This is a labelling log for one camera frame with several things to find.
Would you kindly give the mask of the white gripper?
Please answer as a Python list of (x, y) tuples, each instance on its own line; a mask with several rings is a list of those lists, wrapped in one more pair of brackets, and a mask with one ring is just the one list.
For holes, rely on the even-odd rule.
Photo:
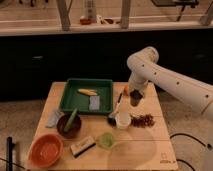
[(134, 78), (129, 79), (129, 94), (133, 90), (138, 90), (142, 95), (143, 98), (145, 97), (145, 90), (148, 86), (148, 81), (147, 80), (135, 80)]

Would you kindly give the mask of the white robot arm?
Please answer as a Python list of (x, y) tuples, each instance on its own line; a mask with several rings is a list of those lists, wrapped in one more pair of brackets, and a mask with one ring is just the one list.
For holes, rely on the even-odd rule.
[(131, 70), (129, 94), (133, 100), (132, 105), (138, 105), (145, 96), (148, 82), (151, 81), (213, 121), (213, 85), (163, 68), (157, 65), (158, 59), (158, 51), (151, 46), (128, 57), (127, 66)]

